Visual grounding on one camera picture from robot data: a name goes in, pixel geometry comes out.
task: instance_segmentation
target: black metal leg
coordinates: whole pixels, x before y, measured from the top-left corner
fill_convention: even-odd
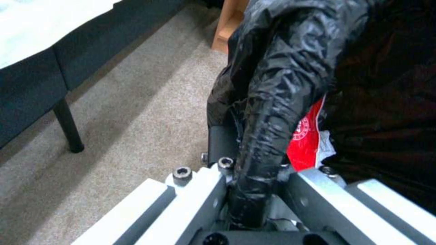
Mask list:
[[[77,132],[76,124],[65,99],[61,99],[53,108],[56,118],[64,131],[70,145],[70,151],[79,153],[85,148]]]

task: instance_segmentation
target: floor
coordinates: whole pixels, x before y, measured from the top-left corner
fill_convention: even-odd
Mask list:
[[[0,151],[0,244],[69,244],[147,178],[201,167],[218,16],[188,5],[68,95],[84,152],[52,112]]]

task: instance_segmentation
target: wooden furniture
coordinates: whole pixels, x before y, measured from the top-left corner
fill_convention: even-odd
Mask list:
[[[212,49],[228,53],[227,40],[244,18],[248,0],[225,0],[215,32]]]

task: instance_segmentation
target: black post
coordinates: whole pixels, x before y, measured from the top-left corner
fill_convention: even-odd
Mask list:
[[[59,121],[59,124],[64,131],[70,145],[70,151],[79,153],[85,148],[77,132],[76,124],[74,123],[73,116],[71,115],[70,108],[68,107],[65,98],[61,99],[53,108],[54,114]]]

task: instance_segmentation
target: screw hole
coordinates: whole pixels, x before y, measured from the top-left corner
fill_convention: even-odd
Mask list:
[[[178,174],[186,174],[188,173],[188,170],[186,168],[179,168],[177,169]]]

